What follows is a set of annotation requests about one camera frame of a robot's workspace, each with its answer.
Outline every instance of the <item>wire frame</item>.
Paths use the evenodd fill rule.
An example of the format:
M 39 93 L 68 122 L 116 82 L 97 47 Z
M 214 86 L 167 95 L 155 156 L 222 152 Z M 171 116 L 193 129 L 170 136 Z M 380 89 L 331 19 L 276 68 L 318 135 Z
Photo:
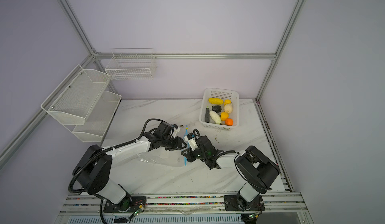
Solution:
M 112 80 L 153 79 L 157 67 L 154 49 L 118 48 L 112 49 L 112 53 L 105 68 Z

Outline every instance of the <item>white wire basket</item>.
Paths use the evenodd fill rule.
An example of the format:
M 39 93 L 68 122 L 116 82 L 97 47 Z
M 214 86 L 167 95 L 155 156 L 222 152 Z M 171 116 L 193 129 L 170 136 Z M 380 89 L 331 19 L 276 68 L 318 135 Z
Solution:
M 112 80 L 153 79 L 156 60 L 152 48 L 113 48 L 113 57 L 105 68 Z
M 41 108 L 62 125 L 84 125 L 110 82 L 110 75 L 106 73 L 83 69 L 80 65 L 75 69 L 79 69 L 79 73 L 59 97 L 49 106 L 45 105 L 46 100 L 41 104 Z
M 224 121 L 222 121 L 222 124 L 215 124 L 213 119 L 210 117 L 210 123 L 205 122 L 205 114 L 206 114 L 206 107 L 209 106 L 209 109 L 211 110 L 212 106 L 215 106 L 211 103 L 209 103 L 209 98 L 219 98 L 223 101 L 229 99 L 231 101 L 231 104 L 233 105 L 233 111 L 229 114 L 229 118 L 233 120 L 233 125 L 224 125 Z M 201 105 L 201 111 L 199 114 L 199 122 L 204 127 L 209 128 L 216 128 L 220 130 L 232 130 L 239 125 L 239 95 L 238 92 L 232 91 L 232 90 L 223 90 L 219 88 L 207 88 L 205 89 L 205 93 L 203 94 L 202 99 L 202 105 Z
M 121 98 L 121 95 L 104 91 L 84 125 L 68 130 L 83 142 L 101 142 Z

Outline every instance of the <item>robotic arm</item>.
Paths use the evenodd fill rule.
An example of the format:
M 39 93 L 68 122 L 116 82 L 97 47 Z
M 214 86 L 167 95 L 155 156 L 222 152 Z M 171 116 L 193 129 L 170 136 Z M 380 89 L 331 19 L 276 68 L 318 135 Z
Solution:
M 144 132 L 147 122 L 151 120 L 161 121 L 157 128 Z M 111 166 L 132 156 L 165 147 L 165 150 L 182 150 L 187 147 L 181 137 L 176 137 L 180 131 L 178 125 L 171 125 L 160 119 L 146 121 L 139 137 L 135 140 L 113 147 L 100 148 L 97 145 L 90 146 L 73 171 L 73 178 L 69 184 L 69 192 L 87 192 L 101 199 L 107 198 L 116 205 L 120 212 L 126 212 L 132 204 L 131 195 L 119 184 L 109 178 Z M 188 162 L 200 159 L 209 169 L 231 167 L 236 168 L 246 184 L 239 190 L 236 196 L 227 196 L 231 206 L 226 210 L 252 210 L 253 204 L 258 201 L 257 196 L 266 193 L 272 182 L 279 174 L 279 169 L 256 147 L 249 146 L 242 154 L 234 150 L 217 150 L 207 138 L 200 136 L 199 131 L 185 136 L 190 147 L 181 154 Z M 82 189 L 73 189 L 75 181 L 78 181 Z

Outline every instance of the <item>light blue slotted panel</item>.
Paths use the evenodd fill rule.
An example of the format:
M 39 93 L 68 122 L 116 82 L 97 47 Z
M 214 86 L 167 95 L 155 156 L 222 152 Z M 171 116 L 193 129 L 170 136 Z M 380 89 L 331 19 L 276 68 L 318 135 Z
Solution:
M 107 223 L 113 223 L 113 220 L 120 217 L 128 216 L 114 216 L 104 217 Z M 71 216 L 68 224 L 88 224 L 88 223 L 102 223 L 99 216 Z M 224 213 L 224 214 L 164 214 L 164 215 L 145 215 L 141 214 L 131 220 L 131 223 L 148 223 L 148 224 L 239 224 L 241 221 L 240 214 Z

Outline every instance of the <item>gray marble vein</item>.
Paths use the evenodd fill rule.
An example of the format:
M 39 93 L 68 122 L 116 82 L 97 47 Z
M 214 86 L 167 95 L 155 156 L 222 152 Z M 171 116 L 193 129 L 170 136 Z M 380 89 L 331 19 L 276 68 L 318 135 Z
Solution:
M 171 124 L 184 125 L 178 136 L 185 134 L 188 125 L 189 133 L 197 128 L 217 149 L 239 151 L 254 145 L 274 160 L 252 99 L 240 100 L 239 126 L 230 131 L 203 127 L 198 121 L 200 107 L 201 100 L 124 100 L 117 109 L 103 146 L 132 140 L 139 135 L 147 119 L 159 118 Z M 157 121 L 149 122 L 147 130 L 158 124 Z M 146 158 L 163 164 L 141 161 Z M 169 152 L 163 148 L 119 163 L 111 169 L 110 177 L 133 194 L 233 193 L 245 183 L 234 168 L 209 170 L 199 160 L 185 166 L 179 151 Z M 280 176 L 271 187 L 271 192 L 285 190 Z

